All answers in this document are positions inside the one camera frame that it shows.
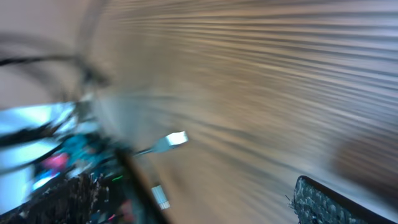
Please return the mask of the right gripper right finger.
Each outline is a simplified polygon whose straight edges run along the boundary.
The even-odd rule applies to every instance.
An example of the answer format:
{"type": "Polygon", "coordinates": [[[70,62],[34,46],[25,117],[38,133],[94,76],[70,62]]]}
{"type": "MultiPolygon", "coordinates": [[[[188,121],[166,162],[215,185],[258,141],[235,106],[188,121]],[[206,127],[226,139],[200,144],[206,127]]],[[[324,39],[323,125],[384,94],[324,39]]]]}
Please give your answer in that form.
{"type": "Polygon", "coordinates": [[[296,181],[290,207],[300,224],[394,224],[305,175],[296,181]]]}

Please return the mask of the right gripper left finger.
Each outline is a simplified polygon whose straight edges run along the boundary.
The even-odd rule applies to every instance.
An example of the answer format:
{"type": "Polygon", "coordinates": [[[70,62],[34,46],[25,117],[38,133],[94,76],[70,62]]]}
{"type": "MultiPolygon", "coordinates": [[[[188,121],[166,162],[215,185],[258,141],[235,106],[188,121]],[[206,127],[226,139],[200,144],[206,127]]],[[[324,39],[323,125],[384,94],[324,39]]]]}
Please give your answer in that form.
{"type": "Polygon", "coordinates": [[[49,184],[44,192],[2,214],[1,224],[89,223],[109,199],[102,178],[93,180],[87,174],[49,184]]]}

